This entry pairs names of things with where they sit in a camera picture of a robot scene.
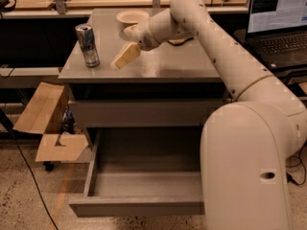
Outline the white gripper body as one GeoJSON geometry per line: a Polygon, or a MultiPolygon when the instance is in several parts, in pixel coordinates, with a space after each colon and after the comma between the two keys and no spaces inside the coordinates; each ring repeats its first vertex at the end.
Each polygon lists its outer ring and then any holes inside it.
{"type": "Polygon", "coordinates": [[[143,20],[133,27],[132,39],[140,46],[142,51],[150,51],[160,45],[154,38],[149,19],[143,20]]]}

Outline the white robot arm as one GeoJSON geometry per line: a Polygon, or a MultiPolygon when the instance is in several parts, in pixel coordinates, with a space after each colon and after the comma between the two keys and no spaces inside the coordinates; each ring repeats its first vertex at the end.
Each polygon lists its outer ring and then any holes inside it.
{"type": "Polygon", "coordinates": [[[211,114],[201,134],[207,230],[293,230],[286,160],[306,142],[303,102],[211,18],[202,0],[172,0],[125,33],[130,44],[112,67],[192,35],[233,99],[211,114]]]}

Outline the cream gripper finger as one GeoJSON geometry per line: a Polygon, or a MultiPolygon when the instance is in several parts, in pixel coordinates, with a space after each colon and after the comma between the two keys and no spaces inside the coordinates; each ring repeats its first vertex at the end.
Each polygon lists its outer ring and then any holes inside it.
{"type": "Polygon", "coordinates": [[[140,53],[141,47],[137,43],[131,42],[120,51],[110,66],[112,69],[121,69],[138,58],[140,53]]]}
{"type": "Polygon", "coordinates": [[[124,34],[129,38],[135,38],[136,36],[136,24],[127,26],[123,30],[124,34]]]}

